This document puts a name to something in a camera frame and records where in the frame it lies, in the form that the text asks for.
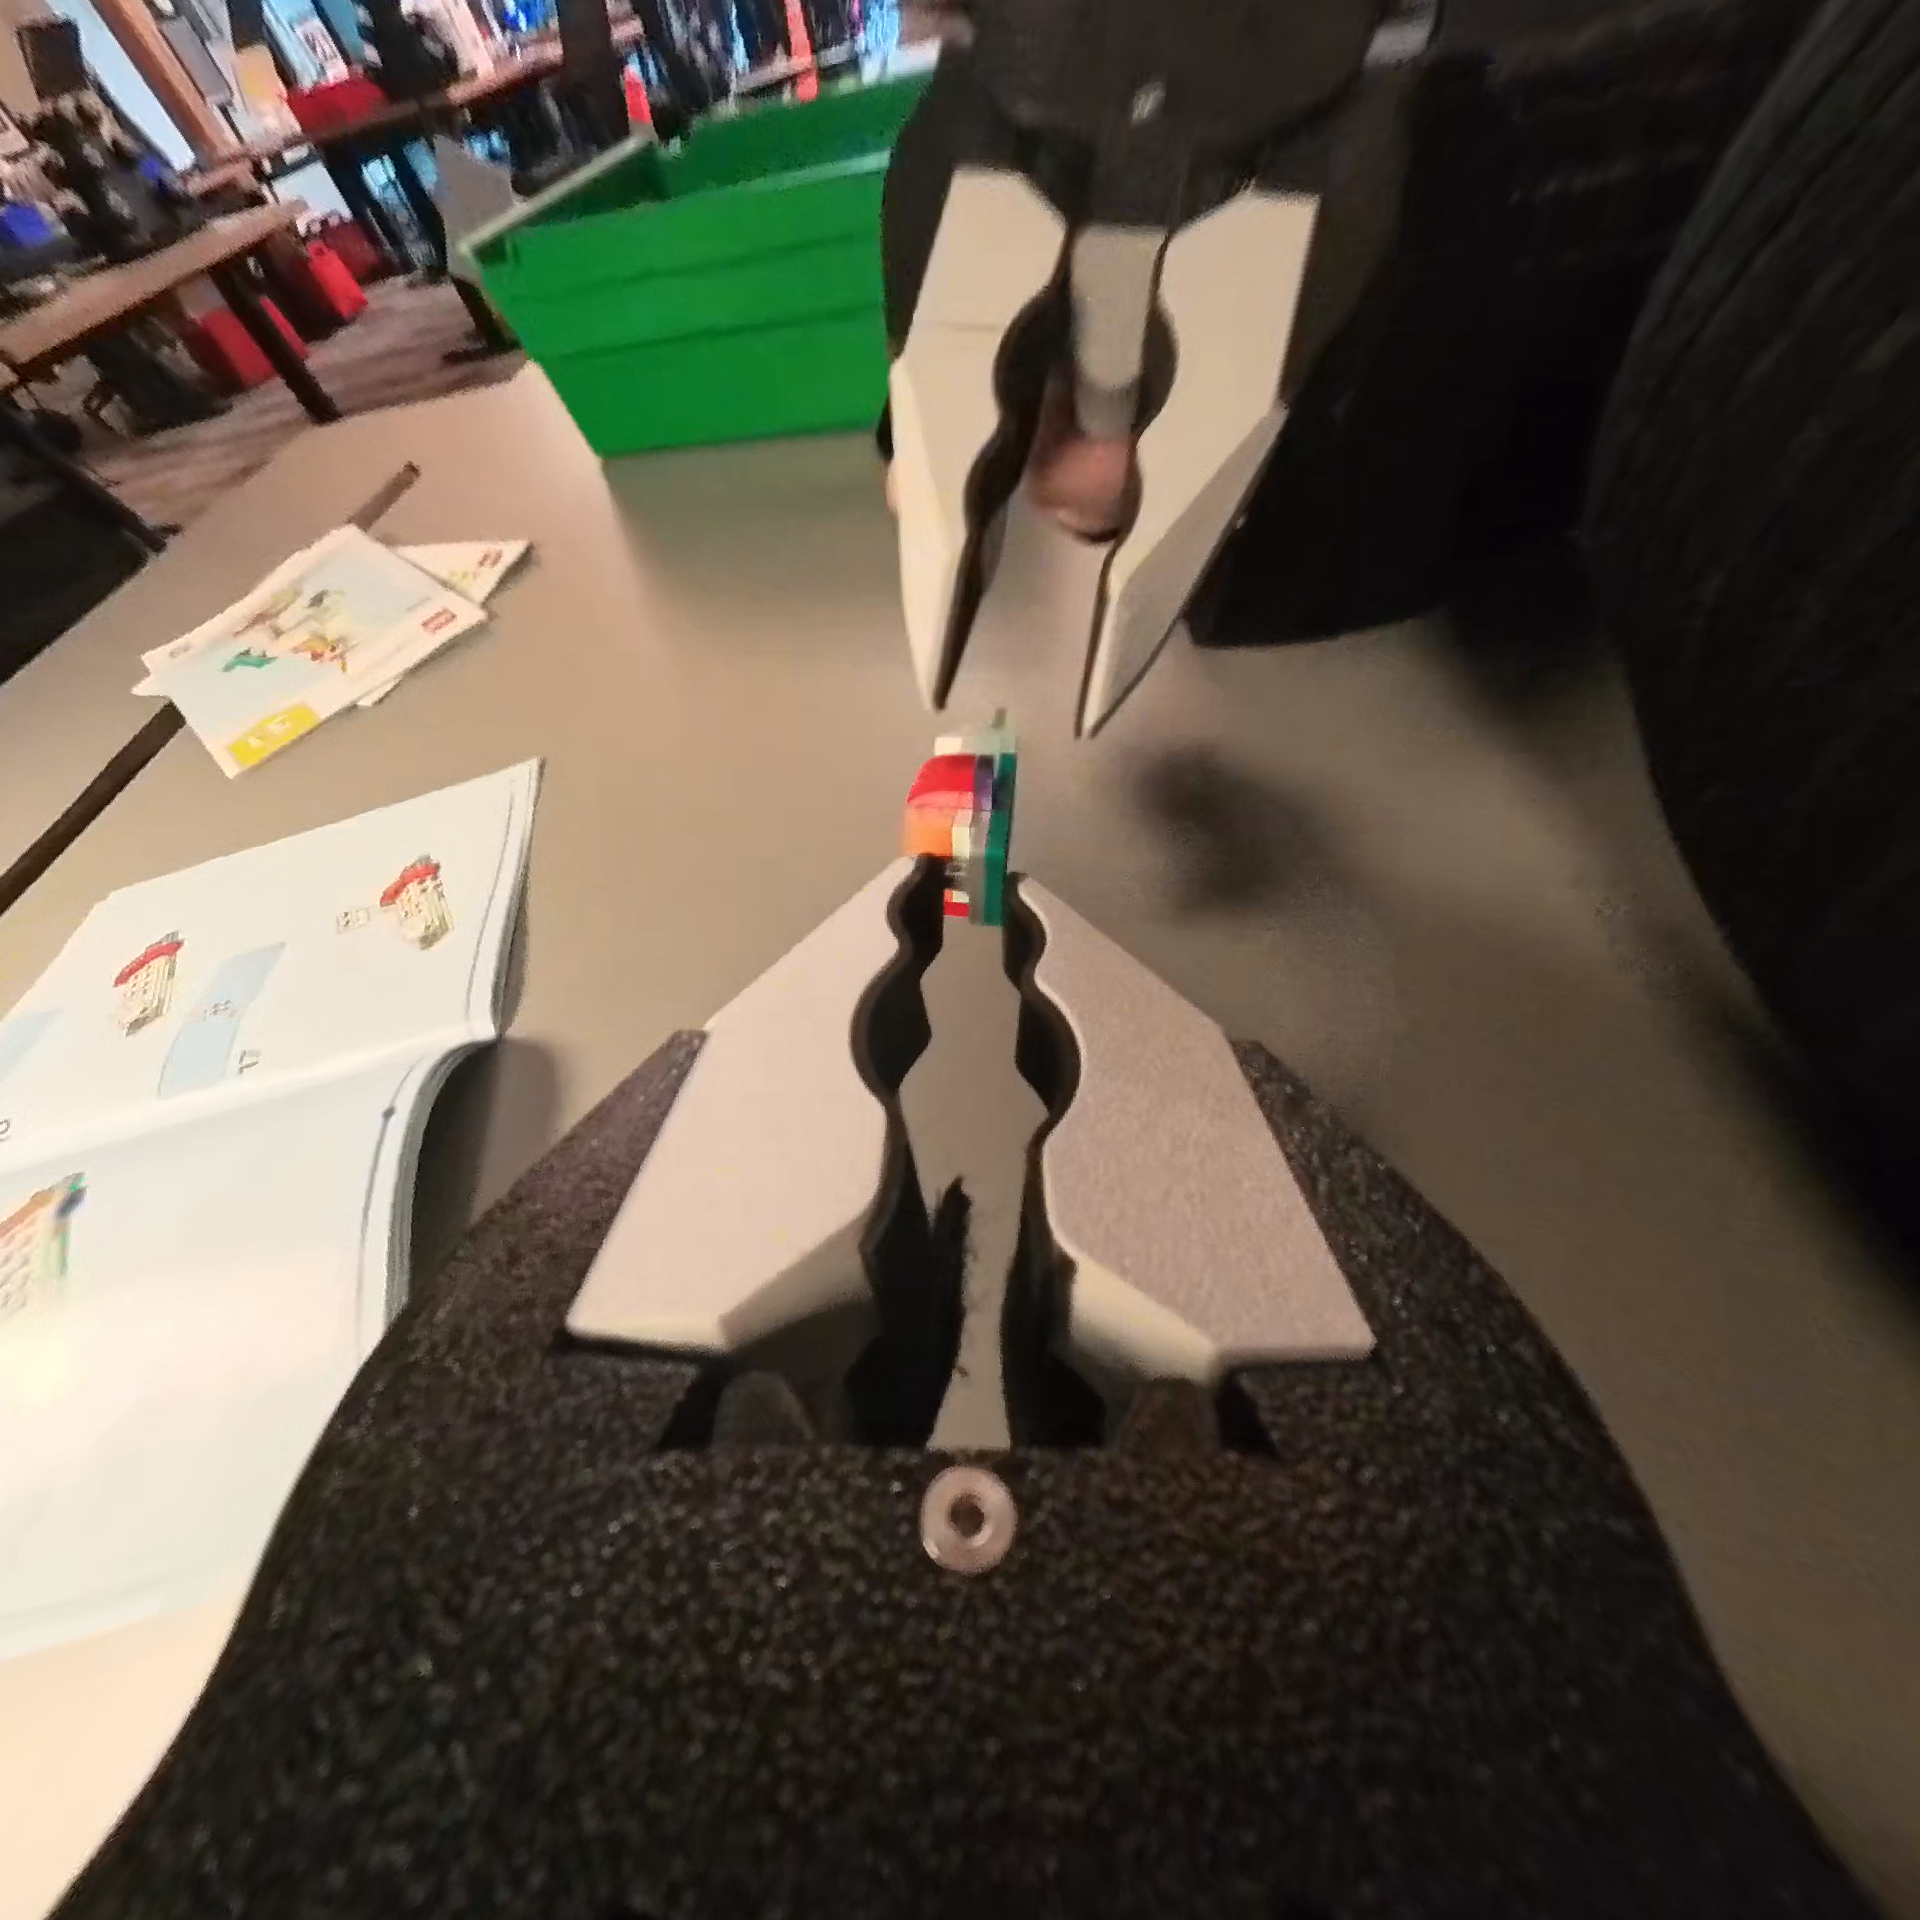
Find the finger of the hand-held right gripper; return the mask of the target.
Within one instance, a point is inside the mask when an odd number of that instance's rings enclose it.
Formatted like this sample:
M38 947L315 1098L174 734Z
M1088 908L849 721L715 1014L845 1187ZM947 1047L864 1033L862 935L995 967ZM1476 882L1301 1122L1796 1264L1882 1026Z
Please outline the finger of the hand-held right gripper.
M1065 347L1067 222L1020 172L962 166L889 374L904 627L947 708L993 576L989 530Z
M1136 439L1136 516L1100 576L1080 737L1144 683L1277 443L1320 209L1250 186L1166 240L1152 316L1170 379Z

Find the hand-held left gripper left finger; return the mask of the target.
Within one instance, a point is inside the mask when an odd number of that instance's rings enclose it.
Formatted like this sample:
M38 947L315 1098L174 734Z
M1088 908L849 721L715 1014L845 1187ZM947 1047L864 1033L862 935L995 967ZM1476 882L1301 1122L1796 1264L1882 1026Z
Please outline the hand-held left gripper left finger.
M707 1022L571 1338L747 1353L853 1312L910 1326L933 1252L901 1088L941 938L941 872L889 863Z

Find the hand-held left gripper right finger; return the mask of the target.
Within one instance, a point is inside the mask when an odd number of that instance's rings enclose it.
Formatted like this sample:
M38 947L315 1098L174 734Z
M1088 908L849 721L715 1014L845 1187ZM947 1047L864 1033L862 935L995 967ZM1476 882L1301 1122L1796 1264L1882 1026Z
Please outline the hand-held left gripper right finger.
M1222 1026L1037 880L1003 966L1027 1150L1009 1363L1220 1386L1377 1335Z

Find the white lego strip assembly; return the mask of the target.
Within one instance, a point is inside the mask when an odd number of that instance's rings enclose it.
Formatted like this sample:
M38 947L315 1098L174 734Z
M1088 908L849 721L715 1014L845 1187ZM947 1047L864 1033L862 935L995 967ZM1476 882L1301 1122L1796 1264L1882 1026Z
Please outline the white lego strip assembly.
M1005 708L934 738L906 792L901 854L941 868L949 919L1005 924L1016 810L1018 729Z

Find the person's right forearm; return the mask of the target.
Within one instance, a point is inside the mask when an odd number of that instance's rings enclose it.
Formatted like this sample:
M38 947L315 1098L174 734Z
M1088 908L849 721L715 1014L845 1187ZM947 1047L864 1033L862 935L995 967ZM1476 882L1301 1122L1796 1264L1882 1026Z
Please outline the person's right forearm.
M1253 650L1393 627L1566 529L1665 250L1633 4L1442 4L1380 244L1308 343L1277 451L1187 627Z

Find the open lego instruction booklet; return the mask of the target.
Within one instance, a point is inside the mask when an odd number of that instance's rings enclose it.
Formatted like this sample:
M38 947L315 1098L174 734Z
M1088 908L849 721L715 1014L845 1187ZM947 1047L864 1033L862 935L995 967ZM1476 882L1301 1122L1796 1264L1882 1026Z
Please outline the open lego instruction booklet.
M4 1017L2 1651L252 1571L410 1284L541 761L101 902Z

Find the person's right hand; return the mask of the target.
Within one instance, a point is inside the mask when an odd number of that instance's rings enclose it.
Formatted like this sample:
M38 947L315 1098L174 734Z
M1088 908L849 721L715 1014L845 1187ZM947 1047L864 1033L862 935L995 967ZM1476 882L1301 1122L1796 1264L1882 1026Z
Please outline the person's right hand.
M1136 447L1130 438L1098 438L1073 412L1043 415L1025 472L1037 512L1085 545L1117 539L1136 498Z

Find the green plastic bin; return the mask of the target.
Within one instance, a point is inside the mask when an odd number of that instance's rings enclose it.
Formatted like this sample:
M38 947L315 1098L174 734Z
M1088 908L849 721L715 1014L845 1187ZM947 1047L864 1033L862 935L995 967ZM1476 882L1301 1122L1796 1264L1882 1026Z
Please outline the green plastic bin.
M883 186L929 78L632 138L474 230L459 262L602 457L868 428Z

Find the closed white instruction booklet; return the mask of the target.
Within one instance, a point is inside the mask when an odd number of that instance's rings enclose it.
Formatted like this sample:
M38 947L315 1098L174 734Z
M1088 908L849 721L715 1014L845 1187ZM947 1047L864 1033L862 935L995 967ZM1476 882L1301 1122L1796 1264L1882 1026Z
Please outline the closed white instruction booklet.
M528 539L476 539L396 545L392 551L398 561L410 562L433 578L442 591L484 607L534 550Z

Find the brown wooden table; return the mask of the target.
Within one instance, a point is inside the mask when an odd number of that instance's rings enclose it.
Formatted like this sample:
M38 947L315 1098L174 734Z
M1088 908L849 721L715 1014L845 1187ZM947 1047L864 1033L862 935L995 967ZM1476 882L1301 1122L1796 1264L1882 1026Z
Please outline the brown wooden table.
M250 264L281 238L298 235L305 217L300 199L227 212L154 255L74 279L24 316L4 320L2 396L46 378L110 330L145 319L189 281L206 279L306 419L315 425L339 423L342 410L250 281Z
M298 128L291 135L256 135L245 139L235 152L220 161L206 161L204 172L218 166L276 166L289 163L300 150L333 150L355 143L370 143L374 138L416 138L451 114L476 113L493 106L518 90L528 90L560 78L566 72L566 48L557 32L514 41L509 56L491 73L481 78L456 80L453 84L414 100L392 100L380 108L365 108L349 116L328 123L323 128Z

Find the closed booklet with yellow corner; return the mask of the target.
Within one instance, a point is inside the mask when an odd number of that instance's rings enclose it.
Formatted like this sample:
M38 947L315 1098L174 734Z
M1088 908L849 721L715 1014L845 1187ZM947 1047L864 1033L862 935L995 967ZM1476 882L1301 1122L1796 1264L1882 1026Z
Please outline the closed booklet with yellow corner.
M483 603L347 524L162 644L136 692L172 704L240 778L486 619Z

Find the red container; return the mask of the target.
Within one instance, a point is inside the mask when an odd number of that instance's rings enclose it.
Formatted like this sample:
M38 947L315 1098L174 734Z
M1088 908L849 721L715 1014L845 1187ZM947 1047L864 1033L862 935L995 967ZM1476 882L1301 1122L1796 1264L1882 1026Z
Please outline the red container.
M254 251L211 270L206 279L227 310L233 310L233 292L254 302L264 322L276 327L286 350L301 360L310 346L360 322L370 310L365 283L324 231L276 231Z

